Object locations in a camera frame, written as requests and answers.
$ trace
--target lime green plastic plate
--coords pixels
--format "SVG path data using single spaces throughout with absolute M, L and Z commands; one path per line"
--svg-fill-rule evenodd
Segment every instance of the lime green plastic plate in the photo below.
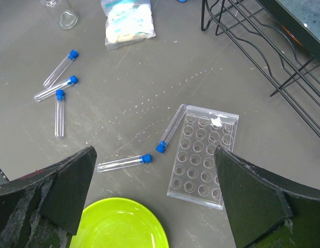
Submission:
M 70 248 L 169 248 L 158 219 L 143 205 L 107 198 L 84 209 Z

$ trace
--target glass bottle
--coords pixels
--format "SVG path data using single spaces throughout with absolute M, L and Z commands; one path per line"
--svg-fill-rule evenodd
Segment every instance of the glass bottle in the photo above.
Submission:
M 77 23 L 78 16 L 68 0 L 40 0 L 47 12 L 58 22 L 62 29 L 70 29 Z

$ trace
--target gray table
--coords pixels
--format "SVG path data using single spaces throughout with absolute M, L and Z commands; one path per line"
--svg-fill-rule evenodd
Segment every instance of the gray table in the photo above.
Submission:
M 149 208 L 171 247 L 234 247 L 225 210 L 167 197 L 179 135 L 155 154 L 182 104 L 240 115 L 238 155 L 320 189 L 320 140 L 226 36 L 200 31 L 201 3 L 152 1 L 157 37 L 108 52 L 99 1 L 71 0 L 77 25 L 60 30 L 36 0 L 0 0 L 0 167 L 12 180 L 93 145 L 97 162 L 152 152 L 155 162 L 95 173 L 86 205 L 127 197 Z M 54 99 L 33 95 L 71 50 L 62 78 L 66 137 L 54 137 Z

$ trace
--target black wire rack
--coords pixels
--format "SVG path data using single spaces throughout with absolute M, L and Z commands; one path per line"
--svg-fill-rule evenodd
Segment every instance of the black wire rack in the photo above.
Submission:
M 210 18 L 205 26 L 206 11 Z M 215 35 L 227 34 L 274 86 L 270 96 L 279 93 L 320 138 L 319 62 L 287 35 L 258 0 L 215 0 L 212 4 L 202 0 L 201 30 L 208 30 L 212 21 Z

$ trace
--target test tube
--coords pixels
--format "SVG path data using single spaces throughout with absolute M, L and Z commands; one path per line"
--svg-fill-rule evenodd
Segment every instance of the test tube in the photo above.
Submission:
M 77 82 L 78 82 L 77 77 L 71 76 L 70 78 L 65 79 L 65 80 L 57 83 L 53 87 L 45 89 L 42 92 L 34 95 L 34 99 L 37 102 L 40 102 L 41 100 L 44 100 L 45 98 L 47 98 L 51 95 L 54 95 L 58 89 L 65 89 L 65 88 L 69 87 L 70 85 L 73 85 Z
M 58 89 L 55 101 L 55 137 L 57 138 L 62 138 L 64 135 L 64 98 L 64 91 Z
M 120 159 L 116 161 L 106 162 L 97 165 L 98 172 L 106 172 L 111 171 L 113 169 L 120 169 L 129 166 L 139 165 L 139 164 L 146 164 L 151 162 L 151 155 L 146 154 L 142 156 L 135 156 L 126 159 Z
M 52 74 L 45 80 L 44 87 L 50 88 L 56 82 L 56 80 L 62 75 L 62 73 L 70 66 L 75 58 L 78 57 L 78 52 L 71 50 L 71 52 L 62 60 L 62 62 L 56 67 Z
M 177 113 L 175 114 L 174 118 L 172 118 L 168 128 L 165 130 L 158 146 L 156 147 L 156 151 L 160 153 L 165 152 L 166 146 L 169 144 L 169 141 L 171 140 L 172 136 L 174 135 L 177 127 L 179 126 L 182 118 L 184 117 L 184 114 L 186 112 L 187 105 L 182 104 L 179 109 L 177 110 Z

